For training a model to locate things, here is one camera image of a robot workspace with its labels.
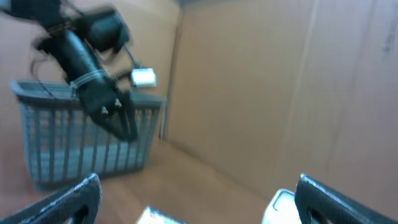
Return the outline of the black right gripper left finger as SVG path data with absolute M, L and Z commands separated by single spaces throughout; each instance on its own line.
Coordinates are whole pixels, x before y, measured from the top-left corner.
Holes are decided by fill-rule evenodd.
M 102 201 L 100 178 L 92 173 L 77 184 L 1 219 L 1 224 L 94 223 Z

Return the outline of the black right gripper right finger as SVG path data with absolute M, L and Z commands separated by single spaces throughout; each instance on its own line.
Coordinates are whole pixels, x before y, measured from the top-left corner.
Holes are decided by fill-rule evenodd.
M 307 174 L 300 174 L 294 202 L 302 223 L 397 224 Z

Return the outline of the white blue wipes pack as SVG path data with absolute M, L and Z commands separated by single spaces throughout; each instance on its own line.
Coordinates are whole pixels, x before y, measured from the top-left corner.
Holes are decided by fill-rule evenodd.
M 186 224 L 186 222 L 158 209 L 146 206 L 136 224 Z

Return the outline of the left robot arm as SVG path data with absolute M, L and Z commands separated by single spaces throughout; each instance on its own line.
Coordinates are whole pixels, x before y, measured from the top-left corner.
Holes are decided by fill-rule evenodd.
M 121 141 L 138 137 L 135 107 L 128 91 L 118 87 L 99 57 L 115 57 L 129 42 L 128 29 L 111 6 L 82 11 L 68 1 L 1 1 L 1 12 L 41 26 L 47 33 L 36 49 L 53 57 L 65 73 L 83 111 Z

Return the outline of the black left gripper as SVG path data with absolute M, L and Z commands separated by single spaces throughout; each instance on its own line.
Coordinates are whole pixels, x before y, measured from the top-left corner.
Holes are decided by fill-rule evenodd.
M 100 126 L 120 141 L 138 137 L 136 110 L 130 91 L 118 92 L 93 51 L 74 32 L 66 30 L 53 38 L 52 55 L 67 75 L 82 108 Z

